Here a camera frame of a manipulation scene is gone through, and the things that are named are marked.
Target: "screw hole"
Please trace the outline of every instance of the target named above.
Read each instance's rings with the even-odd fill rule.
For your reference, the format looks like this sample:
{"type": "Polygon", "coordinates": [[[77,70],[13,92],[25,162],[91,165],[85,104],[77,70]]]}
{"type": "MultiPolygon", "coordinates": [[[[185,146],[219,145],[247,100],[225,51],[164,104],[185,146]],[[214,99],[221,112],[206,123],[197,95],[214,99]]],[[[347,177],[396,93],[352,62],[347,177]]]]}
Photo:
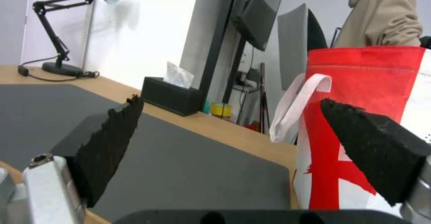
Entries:
{"type": "Polygon", "coordinates": [[[46,159],[46,155],[39,155],[33,159],[33,162],[38,163],[46,159]]]}

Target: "desk surface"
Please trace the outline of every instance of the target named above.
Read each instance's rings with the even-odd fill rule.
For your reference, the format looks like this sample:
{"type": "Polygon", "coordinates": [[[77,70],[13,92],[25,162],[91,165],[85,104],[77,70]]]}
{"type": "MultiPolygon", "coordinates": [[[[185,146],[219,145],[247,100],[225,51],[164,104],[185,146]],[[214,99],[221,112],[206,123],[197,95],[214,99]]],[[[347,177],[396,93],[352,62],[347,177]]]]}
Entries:
{"type": "MultiPolygon", "coordinates": [[[[30,68],[30,73],[43,78],[63,79],[64,77],[43,72],[40,68],[30,68]]],[[[36,80],[30,77],[23,77],[17,73],[16,66],[0,66],[0,84],[47,84],[48,82],[36,80]]],[[[94,94],[122,103],[125,98],[132,94],[140,94],[140,91],[132,87],[116,83],[107,78],[99,77],[96,79],[82,79],[67,82],[88,90],[94,94]]],[[[289,144],[272,143],[267,135],[251,131],[241,126],[210,117],[198,112],[189,117],[181,117],[166,110],[145,104],[144,112],[156,118],[167,121],[171,124],[180,126],[189,131],[227,144],[236,149],[240,149],[249,154],[266,159],[268,161],[287,167],[294,173],[296,147],[289,144]]],[[[291,207],[298,208],[298,203],[291,185],[291,207]]]]}

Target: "white bag handle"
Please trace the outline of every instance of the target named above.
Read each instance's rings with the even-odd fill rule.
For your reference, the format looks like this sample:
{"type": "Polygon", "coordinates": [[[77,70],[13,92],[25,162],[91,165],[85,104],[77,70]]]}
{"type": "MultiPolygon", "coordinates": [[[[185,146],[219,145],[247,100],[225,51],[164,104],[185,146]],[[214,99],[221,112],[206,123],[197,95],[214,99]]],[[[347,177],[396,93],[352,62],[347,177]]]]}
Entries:
{"type": "Polygon", "coordinates": [[[331,77],[323,74],[314,74],[304,83],[304,86],[295,98],[295,94],[299,90],[304,78],[304,73],[298,75],[278,103],[274,120],[269,128],[272,142],[281,142],[284,140],[288,130],[299,120],[314,91],[331,91],[331,77]]]}

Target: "person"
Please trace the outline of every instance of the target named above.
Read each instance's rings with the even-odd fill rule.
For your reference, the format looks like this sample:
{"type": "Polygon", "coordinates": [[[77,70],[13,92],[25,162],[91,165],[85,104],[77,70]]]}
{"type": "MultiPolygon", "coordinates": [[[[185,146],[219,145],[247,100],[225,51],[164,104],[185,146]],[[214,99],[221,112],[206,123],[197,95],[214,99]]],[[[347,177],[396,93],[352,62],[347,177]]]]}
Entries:
{"type": "Polygon", "coordinates": [[[349,6],[334,47],[420,46],[416,0],[349,0],[349,6]]]}

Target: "shopping bag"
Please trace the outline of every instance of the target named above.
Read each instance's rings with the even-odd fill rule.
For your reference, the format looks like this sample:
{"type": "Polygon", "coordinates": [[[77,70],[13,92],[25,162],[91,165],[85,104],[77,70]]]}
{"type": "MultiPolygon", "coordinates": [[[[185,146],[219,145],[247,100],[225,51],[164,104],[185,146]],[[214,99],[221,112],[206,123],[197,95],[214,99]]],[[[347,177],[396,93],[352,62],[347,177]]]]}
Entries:
{"type": "Polygon", "coordinates": [[[272,141],[282,141],[302,113],[294,173],[300,207],[375,209],[400,216],[400,205],[390,206],[346,156],[323,117],[320,100],[387,115],[426,141],[431,138],[431,50],[379,46],[311,51],[305,78],[299,75],[291,87],[277,106],[270,135],[272,141]],[[308,82],[315,75],[331,78],[332,85],[316,87],[310,97],[302,89],[295,97],[302,79],[308,82]]]}

